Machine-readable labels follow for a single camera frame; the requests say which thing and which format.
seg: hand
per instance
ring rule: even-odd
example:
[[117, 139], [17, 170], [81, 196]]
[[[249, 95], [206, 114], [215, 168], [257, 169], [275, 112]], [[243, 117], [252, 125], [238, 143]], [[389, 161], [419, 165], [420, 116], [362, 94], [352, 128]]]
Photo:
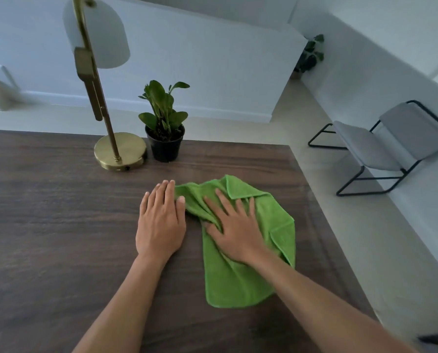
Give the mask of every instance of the hand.
[[181, 247], [186, 232], [185, 197], [175, 202], [175, 181], [146, 192], [140, 203], [136, 248], [140, 256], [160, 259], [165, 263]]
[[222, 252], [232, 260], [245, 264], [250, 264], [255, 257], [267, 253], [268, 248], [255, 217], [255, 199], [250, 198], [250, 211], [247, 215], [242, 200], [235, 201], [235, 210], [219, 189], [216, 189], [216, 194], [225, 212], [209, 198], [204, 197], [204, 201], [221, 221], [224, 234], [211, 223], [206, 224], [206, 231]]

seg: black plant pot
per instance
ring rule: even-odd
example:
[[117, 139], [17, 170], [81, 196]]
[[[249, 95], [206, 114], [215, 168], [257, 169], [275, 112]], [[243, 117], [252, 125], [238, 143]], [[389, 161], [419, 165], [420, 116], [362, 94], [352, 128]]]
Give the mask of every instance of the black plant pot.
[[185, 134], [185, 127], [180, 125], [179, 130], [181, 131], [181, 137], [179, 139], [174, 141], [159, 141], [151, 136], [152, 132], [146, 126], [146, 134], [149, 138], [154, 159], [160, 162], [172, 162], [177, 159], [181, 140], [183, 140], [183, 135]]

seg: lamp base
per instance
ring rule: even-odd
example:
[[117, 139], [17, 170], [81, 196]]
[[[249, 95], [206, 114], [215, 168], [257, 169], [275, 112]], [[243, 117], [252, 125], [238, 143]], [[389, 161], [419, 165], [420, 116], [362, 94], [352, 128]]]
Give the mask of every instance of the lamp base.
[[130, 133], [115, 133], [116, 144], [121, 156], [120, 161], [115, 160], [109, 139], [108, 135], [103, 136], [94, 148], [95, 158], [104, 169], [129, 171], [142, 166], [147, 154], [147, 147], [141, 137]]

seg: potted plant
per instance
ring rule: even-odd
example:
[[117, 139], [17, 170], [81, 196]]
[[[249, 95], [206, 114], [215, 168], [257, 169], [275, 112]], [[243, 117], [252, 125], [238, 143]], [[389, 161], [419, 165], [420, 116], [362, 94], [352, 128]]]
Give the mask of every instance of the potted plant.
[[144, 88], [141, 99], [148, 100], [152, 107], [153, 114], [143, 112], [139, 114], [139, 119], [146, 124], [146, 133], [149, 138], [150, 146], [154, 159], [161, 162], [174, 161], [178, 156], [181, 140], [185, 134], [185, 127], [182, 122], [188, 117], [187, 112], [176, 112], [173, 110], [172, 91], [175, 88], [189, 88], [183, 82], [175, 83], [165, 91], [162, 84], [152, 80]]
[[318, 62], [323, 61], [323, 53], [317, 51], [317, 49], [320, 48], [324, 40], [325, 38], [320, 34], [307, 42], [307, 45], [294, 68], [294, 72], [297, 73], [295, 77], [300, 78], [302, 74], [315, 67]]

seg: forearm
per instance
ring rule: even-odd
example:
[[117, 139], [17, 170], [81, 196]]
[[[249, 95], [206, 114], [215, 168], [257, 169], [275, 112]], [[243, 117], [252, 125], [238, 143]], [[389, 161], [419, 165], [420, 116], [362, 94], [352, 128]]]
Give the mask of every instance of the forearm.
[[324, 353], [414, 353], [379, 323], [296, 272], [271, 252], [249, 263], [273, 287]]
[[138, 353], [164, 260], [138, 256], [73, 353]]

